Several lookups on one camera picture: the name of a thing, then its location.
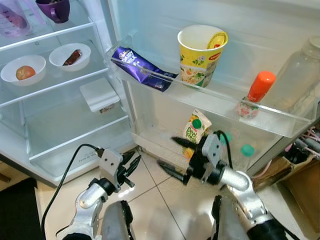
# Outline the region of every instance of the teal cap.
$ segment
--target teal cap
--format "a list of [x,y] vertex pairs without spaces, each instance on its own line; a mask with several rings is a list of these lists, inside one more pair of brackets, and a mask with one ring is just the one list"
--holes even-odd
[[[230,135],[230,134],[228,134],[228,133],[226,133],[225,135],[226,135],[226,139],[228,139],[228,142],[230,143],[230,141],[232,140],[232,135]],[[219,140],[220,140],[220,143],[221,143],[223,146],[227,145],[226,139],[225,139],[225,137],[224,137],[222,134],[220,134]]]
[[195,119],[192,121],[192,126],[195,128],[195,129],[199,129],[201,128],[202,126],[202,123],[199,119]]
[[246,157],[251,157],[255,153],[255,148],[250,144],[245,144],[241,147],[241,153]]

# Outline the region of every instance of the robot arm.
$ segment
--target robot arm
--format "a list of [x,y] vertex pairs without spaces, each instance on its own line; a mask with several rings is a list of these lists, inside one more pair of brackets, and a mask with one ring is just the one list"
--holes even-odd
[[[135,184],[128,179],[131,173],[137,168],[141,156],[135,158],[129,165],[128,169],[124,167],[134,155],[134,151],[120,155],[111,148],[102,149],[98,156],[100,179],[94,178],[89,187],[81,192],[75,201],[75,216],[69,226],[59,230],[56,234],[57,240],[101,240],[113,239],[105,238],[111,233],[106,231],[104,236],[97,235],[99,226],[99,213],[104,202],[108,200],[114,192],[119,192],[121,185],[127,183],[130,187]],[[131,240],[130,223],[132,214],[126,201],[111,204],[106,210],[109,214],[104,217],[103,229],[108,229],[108,224],[116,224],[117,230],[112,234],[114,239]]]
[[179,137],[172,139],[185,148],[194,149],[194,154],[186,174],[181,174],[181,171],[176,171],[174,166],[166,162],[158,161],[168,174],[185,185],[191,176],[203,183],[226,185],[233,209],[250,240],[287,240],[282,226],[255,193],[250,177],[244,172],[231,169],[220,160],[223,148],[217,134],[202,137],[199,144]]

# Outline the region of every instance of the tile floor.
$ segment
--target tile floor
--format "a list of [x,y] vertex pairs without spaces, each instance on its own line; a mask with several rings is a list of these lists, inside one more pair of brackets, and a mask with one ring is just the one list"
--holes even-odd
[[[88,183],[99,176],[96,168],[65,184],[60,190],[46,219],[47,240],[55,240],[57,230],[70,223],[75,214],[75,199]],[[201,184],[191,178],[187,186],[182,185],[158,167],[155,158],[143,153],[142,161],[130,179],[134,189],[122,186],[104,204],[99,215],[102,219],[107,205],[127,200],[133,213],[133,229],[137,240],[206,240],[212,230],[211,207],[218,189]],[[38,183],[39,214],[42,214],[54,189]],[[260,193],[272,213],[301,240],[305,237],[276,186]]]

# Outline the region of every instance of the white bowl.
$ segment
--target white bowl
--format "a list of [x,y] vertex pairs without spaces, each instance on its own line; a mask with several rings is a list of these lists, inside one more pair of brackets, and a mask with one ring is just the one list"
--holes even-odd
[[[30,66],[34,69],[35,75],[23,80],[18,80],[16,72],[22,66]],[[46,75],[46,60],[43,56],[28,55],[12,60],[1,70],[0,77],[9,83],[17,86],[29,86],[41,81]]]
[[[82,52],[81,57],[72,65],[63,66],[64,62],[77,49]],[[63,71],[74,72],[83,69],[90,61],[91,49],[82,43],[70,43],[62,45],[50,53],[49,61],[52,65],[57,66]]]

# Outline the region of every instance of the open refrigerator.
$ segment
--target open refrigerator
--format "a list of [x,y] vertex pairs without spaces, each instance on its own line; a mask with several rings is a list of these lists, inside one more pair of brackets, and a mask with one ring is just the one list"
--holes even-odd
[[[170,138],[181,134],[194,109],[212,122],[212,130],[232,136],[235,166],[246,161],[238,169],[254,174],[319,116],[319,89],[301,99],[294,114],[264,105],[253,119],[235,113],[258,72],[276,74],[308,37],[318,34],[317,0],[70,0],[69,20],[59,24],[34,1],[19,3],[31,31],[15,38],[0,35],[0,69],[21,56],[41,55],[47,60],[46,75],[27,87],[0,81],[0,154],[3,162],[48,185],[59,183],[83,143],[120,152],[138,145],[186,168],[181,147]],[[219,27],[229,36],[205,88],[147,71],[170,82],[161,92],[138,83],[112,62],[117,61],[112,54],[118,46],[130,47],[162,70],[178,74],[177,34],[194,24]],[[90,47],[84,69],[65,72],[49,63],[49,54],[69,43]],[[99,79],[108,81],[119,97],[119,104],[104,113],[92,112],[81,92]],[[244,144],[255,148],[245,160],[239,157]],[[66,181],[97,166],[93,150],[83,148]]]

